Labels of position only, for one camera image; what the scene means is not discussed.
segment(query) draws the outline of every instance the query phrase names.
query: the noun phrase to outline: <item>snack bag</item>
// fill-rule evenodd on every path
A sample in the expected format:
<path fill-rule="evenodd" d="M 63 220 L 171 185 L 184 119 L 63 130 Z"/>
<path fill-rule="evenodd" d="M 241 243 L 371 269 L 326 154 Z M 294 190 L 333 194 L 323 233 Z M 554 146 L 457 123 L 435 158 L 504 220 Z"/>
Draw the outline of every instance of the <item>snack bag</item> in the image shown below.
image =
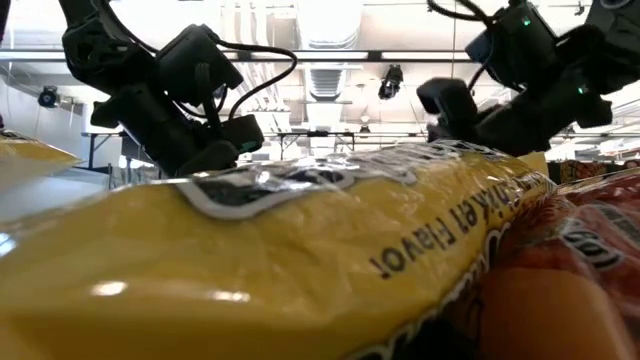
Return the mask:
<path fill-rule="evenodd" d="M 0 192 L 25 180 L 52 174 L 80 159 L 13 131 L 0 131 Z"/>
<path fill-rule="evenodd" d="M 538 171 L 540 174 L 549 177 L 549 168 L 547 159 L 543 152 L 532 152 L 524 156 L 520 156 L 518 159 L 524 161 L 532 169 Z"/>
<path fill-rule="evenodd" d="M 553 186 L 443 140 L 198 173 L 1 225 L 0 357 L 400 359 Z"/>
<path fill-rule="evenodd" d="M 640 171 L 558 188 L 447 310 L 490 359 L 640 357 Z"/>

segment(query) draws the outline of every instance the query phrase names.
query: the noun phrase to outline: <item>yellow chip bag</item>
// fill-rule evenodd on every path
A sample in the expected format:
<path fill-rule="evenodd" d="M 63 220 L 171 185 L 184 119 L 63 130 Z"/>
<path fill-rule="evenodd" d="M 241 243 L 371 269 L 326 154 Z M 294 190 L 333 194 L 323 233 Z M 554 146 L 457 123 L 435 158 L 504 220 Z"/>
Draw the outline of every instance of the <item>yellow chip bag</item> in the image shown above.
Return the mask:
<path fill-rule="evenodd" d="M 75 156 L 19 133 L 0 131 L 0 192 L 78 163 Z"/>
<path fill-rule="evenodd" d="M 442 140 L 199 173 L 0 225 L 0 357 L 399 359 L 553 186 Z"/>

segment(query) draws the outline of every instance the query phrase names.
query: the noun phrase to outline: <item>security camera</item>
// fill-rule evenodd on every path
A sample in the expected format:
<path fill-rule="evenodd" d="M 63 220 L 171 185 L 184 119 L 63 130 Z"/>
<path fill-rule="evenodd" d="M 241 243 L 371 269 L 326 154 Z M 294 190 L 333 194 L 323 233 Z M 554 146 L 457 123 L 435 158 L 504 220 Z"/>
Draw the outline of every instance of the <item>security camera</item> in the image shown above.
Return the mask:
<path fill-rule="evenodd" d="M 398 91 L 400 91 L 400 84 L 404 81 L 402 68 L 400 65 L 390 65 L 389 70 L 382 79 L 382 85 L 380 85 L 380 91 L 378 91 L 378 97 L 380 100 L 392 99 Z"/>
<path fill-rule="evenodd" d="M 55 109 L 60 106 L 60 95 L 55 86 L 45 86 L 38 96 L 38 104 L 47 109 Z"/>

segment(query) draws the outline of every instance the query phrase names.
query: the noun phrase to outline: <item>metal frame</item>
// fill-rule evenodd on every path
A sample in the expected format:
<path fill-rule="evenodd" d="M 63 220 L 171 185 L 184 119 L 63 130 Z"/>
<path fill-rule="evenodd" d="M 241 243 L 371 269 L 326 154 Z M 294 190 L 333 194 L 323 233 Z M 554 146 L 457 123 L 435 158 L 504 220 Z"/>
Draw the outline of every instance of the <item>metal frame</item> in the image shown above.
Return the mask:
<path fill-rule="evenodd" d="M 333 136 L 336 138 L 336 140 L 340 141 L 341 145 L 346 145 L 349 150 L 351 151 L 355 151 L 356 149 L 356 144 L 361 144 L 361 145 L 368 145 L 368 144 L 373 144 L 373 145 L 378 145 L 379 143 L 377 142 L 367 142 L 367 143 L 356 143 L 356 138 L 369 138 L 369 137 L 378 137 L 378 138 L 384 138 L 384 137 L 405 137 L 405 138 L 413 138 L 413 137 L 418 137 L 418 133 L 354 133 L 354 132 L 350 132 L 350 131 L 343 131 L 343 132 L 329 132 L 329 131 L 307 131 L 304 133 L 297 133 L 297 132 L 279 132 L 279 133 L 264 133 L 263 136 L 265 138 L 269 138 L 269 137 L 277 137 L 279 139 L 279 143 L 280 143 L 280 160 L 284 160 L 284 151 L 287 150 L 291 145 L 293 145 L 296 141 L 298 141 L 298 139 L 300 139 L 300 137 L 305 136 L 308 138 L 314 138 L 314 137 L 330 137 Z M 293 140 L 289 141 L 288 143 L 285 142 L 285 138 L 286 137 L 293 137 Z M 351 138 L 351 143 L 345 141 L 343 138 Z M 334 144 L 334 151 L 337 150 L 337 143 Z"/>
<path fill-rule="evenodd" d="M 289 63 L 286 56 L 265 52 L 223 51 L 231 62 Z M 294 50 L 298 63 L 472 63 L 462 50 Z M 64 63 L 62 49 L 0 49 L 0 63 L 55 62 Z"/>
<path fill-rule="evenodd" d="M 100 149 L 100 147 L 102 145 L 104 145 L 104 143 L 107 140 L 109 140 L 113 136 L 119 136 L 119 137 L 127 136 L 126 133 L 125 133 L 125 135 L 123 135 L 122 132 L 120 132 L 120 133 L 86 133 L 86 132 L 83 132 L 80 135 L 82 135 L 83 137 L 88 137 L 89 138 L 89 164 L 87 166 L 87 169 L 89 169 L 89 170 L 93 170 L 93 159 L 94 159 L 95 152 L 98 151 L 98 149 Z M 103 137 L 103 136 L 104 136 L 104 139 L 102 141 L 100 141 L 98 143 L 98 145 L 96 145 L 96 139 L 98 137 Z"/>

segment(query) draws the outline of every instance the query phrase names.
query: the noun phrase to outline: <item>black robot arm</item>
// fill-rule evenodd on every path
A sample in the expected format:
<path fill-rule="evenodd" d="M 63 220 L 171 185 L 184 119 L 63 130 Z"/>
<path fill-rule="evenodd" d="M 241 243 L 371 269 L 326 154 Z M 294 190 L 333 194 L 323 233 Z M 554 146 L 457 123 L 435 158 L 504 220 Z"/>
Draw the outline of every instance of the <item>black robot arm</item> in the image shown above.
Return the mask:
<path fill-rule="evenodd" d="M 610 124 L 611 103 L 601 95 L 640 79 L 640 2 L 594 0 L 584 25 L 557 36 L 533 5 L 511 0 L 466 52 L 519 94 L 478 114 L 464 83 L 432 79 L 418 96 L 439 115 L 433 133 L 515 156 L 545 151 L 574 121 L 583 128 Z"/>
<path fill-rule="evenodd" d="M 240 153 L 262 146 L 253 115 L 222 123 L 213 105 L 216 89 L 233 89 L 243 78 L 218 49 L 223 42 L 211 29 L 191 25 L 156 50 L 119 22 L 108 0 L 59 1 L 71 74 L 111 96 L 96 104 L 93 125 L 122 125 L 172 176 L 234 167 Z M 203 104 L 207 121 L 187 118 L 181 111 L 185 103 Z"/>

